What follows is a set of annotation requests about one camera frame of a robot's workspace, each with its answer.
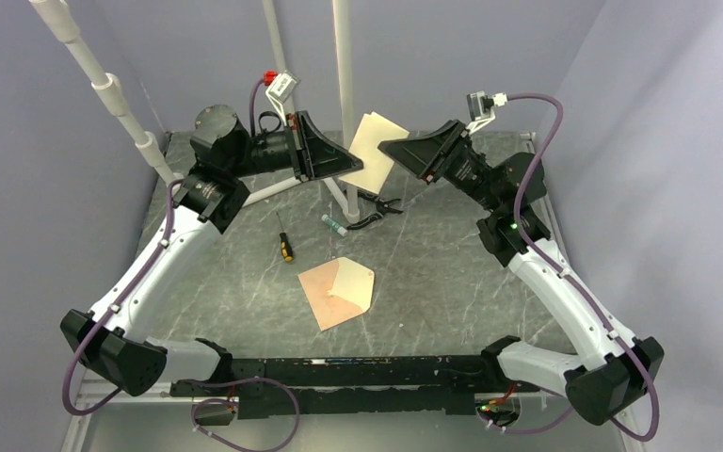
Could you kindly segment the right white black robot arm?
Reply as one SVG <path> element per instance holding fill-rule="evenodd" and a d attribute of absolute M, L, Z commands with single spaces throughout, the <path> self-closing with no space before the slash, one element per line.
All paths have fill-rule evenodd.
<path fill-rule="evenodd" d="M 547 193 L 540 161 L 517 152 L 492 166 L 477 152 L 459 121 L 421 137 L 384 140 L 379 150 L 423 182 L 449 182 L 479 203 L 477 221 L 485 250 L 525 283 L 570 340 L 564 354 L 510 336 L 486 348 L 481 378 L 493 391 L 516 381 L 564 396 L 592 425 L 602 425 L 642 396 L 664 359 L 652 337 L 639 339 L 616 320 L 566 263 L 532 202 Z"/>

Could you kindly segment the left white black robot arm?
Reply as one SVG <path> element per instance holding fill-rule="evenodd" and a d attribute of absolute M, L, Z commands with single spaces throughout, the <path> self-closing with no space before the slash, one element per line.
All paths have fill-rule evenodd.
<path fill-rule="evenodd" d="M 204 108 L 189 145 L 195 163 L 166 190 L 166 217 L 152 240 L 113 288 L 85 312 L 71 309 L 60 329 L 74 361 L 129 396 L 159 380 L 194 379 L 211 396 L 233 382 L 231 354 L 197 339 L 155 340 L 153 317 L 169 290 L 237 217 L 250 192 L 243 178 L 293 170 L 297 181 L 361 170 L 362 161 L 325 137 L 305 111 L 282 117 L 281 129 L 252 136 L 227 105 Z"/>

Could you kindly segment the brown paper letter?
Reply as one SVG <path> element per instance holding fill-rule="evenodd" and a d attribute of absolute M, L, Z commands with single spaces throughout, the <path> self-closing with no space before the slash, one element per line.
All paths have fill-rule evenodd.
<path fill-rule="evenodd" d="M 339 180 L 372 194 L 379 194 L 393 166 L 391 157 L 378 149 L 382 141 L 407 138 L 410 132 L 377 112 L 362 116 L 351 142 L 350 153 L 359 158 L 363 168 L 339 177 Z"/>

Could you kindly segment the green white glue stick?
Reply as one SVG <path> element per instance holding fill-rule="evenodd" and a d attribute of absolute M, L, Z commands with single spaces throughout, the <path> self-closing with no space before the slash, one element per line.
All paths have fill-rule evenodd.
<path fill-rule="evenodd" d="M 348 230 L 345 226 L 343 226 L 338 220 L 334 219 L 333 217 L 324 214 L 321 217 L 321 220 L 327 224 L 335 233 L 338 235 L 345 237 L 348 234 Z"/>

